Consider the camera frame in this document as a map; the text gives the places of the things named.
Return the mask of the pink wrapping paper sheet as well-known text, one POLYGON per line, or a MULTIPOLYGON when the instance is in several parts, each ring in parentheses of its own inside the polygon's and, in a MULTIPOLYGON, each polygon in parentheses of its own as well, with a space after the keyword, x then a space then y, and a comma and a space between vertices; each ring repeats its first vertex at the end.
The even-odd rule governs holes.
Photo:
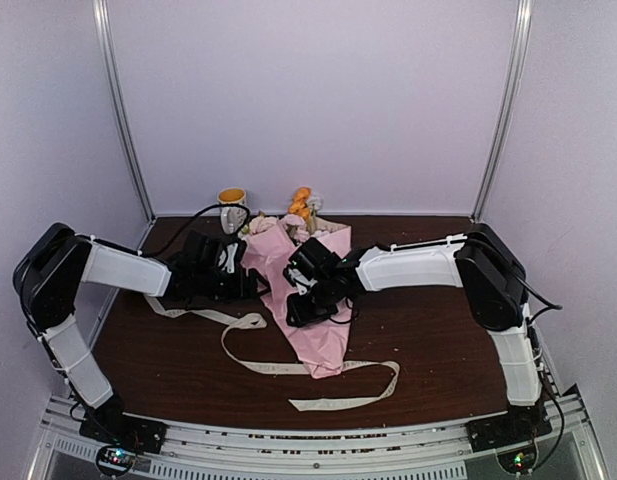
POLYGON ((270 292, 262 296, 264 306, 314 379, 343 372, 352 319, 345 301, 335 303, 331 295, 321 298, 323 288, 312 292, 308 278, 287 279, 293 269, 318 273, 334 264, 333 255, 344 257, 350 251, 349 226, 323 220, 318 224, 310 233, 297 215, 258 216, 248 224, 242 258, 244 268, 256 270, 270 285, 270 292))

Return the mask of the white patterned mug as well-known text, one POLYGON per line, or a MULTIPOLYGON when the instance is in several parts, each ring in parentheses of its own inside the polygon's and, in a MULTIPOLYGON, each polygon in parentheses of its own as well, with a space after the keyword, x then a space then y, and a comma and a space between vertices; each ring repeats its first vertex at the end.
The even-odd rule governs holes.
POLYGON ((242 188, 228 188, 219 192, 220 224, 227 235, 237 234, 244 226, 250 215, 246 205, 247 192, 242 188))

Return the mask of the orange fake flower stem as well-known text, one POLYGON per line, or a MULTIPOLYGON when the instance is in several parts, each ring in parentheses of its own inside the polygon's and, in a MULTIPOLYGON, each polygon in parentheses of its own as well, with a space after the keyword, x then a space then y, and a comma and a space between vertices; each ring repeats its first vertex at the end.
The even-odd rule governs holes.
POLYGON ((307 221, 311 216, 311 210, 308 206, 308 200, 311 197, 312 190, 310 187, 300 187, 296 190, 292 197, 288 213, 301 217, 307 221))

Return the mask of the white fake flower stem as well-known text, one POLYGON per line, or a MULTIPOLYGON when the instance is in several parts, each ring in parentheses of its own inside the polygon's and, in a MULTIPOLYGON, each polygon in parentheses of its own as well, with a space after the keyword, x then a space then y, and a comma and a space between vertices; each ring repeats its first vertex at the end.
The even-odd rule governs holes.
POLYGON ((324 200, 321 196, 311 196, 307 199, 306 205, 311 212, 319 212, 324 205, 324 200))

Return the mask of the beige printed ribbon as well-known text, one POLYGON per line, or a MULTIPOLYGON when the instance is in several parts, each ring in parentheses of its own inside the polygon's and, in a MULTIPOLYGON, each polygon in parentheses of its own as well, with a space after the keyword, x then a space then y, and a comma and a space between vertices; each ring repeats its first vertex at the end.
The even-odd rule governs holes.
POLYGON ((350 328, 345 325, 311 327, 307 334, 292 333, 281 328, 268 310, 242 312, 235 315, 215 309, 168 308, 151 296, 145 297, 158 315, 177 319, 194 315, 223 326, 221 347, 228 358, 247 370, 271 377, 306 377, 320 381, 341 377, 349 372, 370 367, 385 367, 391 371, 390 380, 381 393, 356 397, 320 397, 291 399, 289 403, 299 412, 335 412, 360 408, 390 398, 398 386, 401 366, 393 360, 347 360, 350 328), (254 344, 237 354, 228 346, 231 333, 254 332, 254 344))

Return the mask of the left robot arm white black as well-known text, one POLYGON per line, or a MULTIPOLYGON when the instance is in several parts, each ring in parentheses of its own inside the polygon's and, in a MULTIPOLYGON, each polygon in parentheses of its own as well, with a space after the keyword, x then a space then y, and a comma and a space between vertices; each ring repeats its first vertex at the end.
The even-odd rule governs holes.
POLYGON ((109 443, 125 442, 132 424, 79 329, 77 298, 83 286, 126 290, 184 308, 197 299, 257 299, 271 287, 255 268, 244 266, 246 247, 239 238, 191 231, 171 255, 163 250, 142 252, 56 222, 19 262, 12 283, 27 325, 73 389, 87 419, 109 443))

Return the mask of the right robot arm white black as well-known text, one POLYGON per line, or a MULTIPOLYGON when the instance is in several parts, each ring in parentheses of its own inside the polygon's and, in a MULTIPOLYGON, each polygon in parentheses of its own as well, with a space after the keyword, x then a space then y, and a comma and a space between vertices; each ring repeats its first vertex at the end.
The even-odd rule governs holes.
POLYGON ((299 246, 283 269, 295 287, 286 322, 301 328, 333 320, 342 302, 405 287, 462 289, 474 321, 491 337, 506 382, 508 413, 500 430, 523 440, 539 424, 541 348, 524 267, 486 224, 463 234, 406 245, 376 244, 340 256, 316 239, 299 246))

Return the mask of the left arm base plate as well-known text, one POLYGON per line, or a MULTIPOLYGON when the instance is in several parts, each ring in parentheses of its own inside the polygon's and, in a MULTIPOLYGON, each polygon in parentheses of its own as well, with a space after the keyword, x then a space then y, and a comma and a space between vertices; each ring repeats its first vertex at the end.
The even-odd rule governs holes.
POLYGON ((163 422, 123 416, 118 427, 100 426, 85 420, 79 434, 105 444, 120 446, 136 453, 159 454, 165 440, 167 425, 163 422))

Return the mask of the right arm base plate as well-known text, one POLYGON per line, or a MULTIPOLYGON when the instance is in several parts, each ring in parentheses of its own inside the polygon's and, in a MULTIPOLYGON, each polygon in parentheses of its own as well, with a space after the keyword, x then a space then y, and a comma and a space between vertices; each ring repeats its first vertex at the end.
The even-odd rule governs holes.
POLYGON ((545 416, 526 410, 472 420, 465 427, 473 452, 530 443, 552 432, 551 422, 545 416))

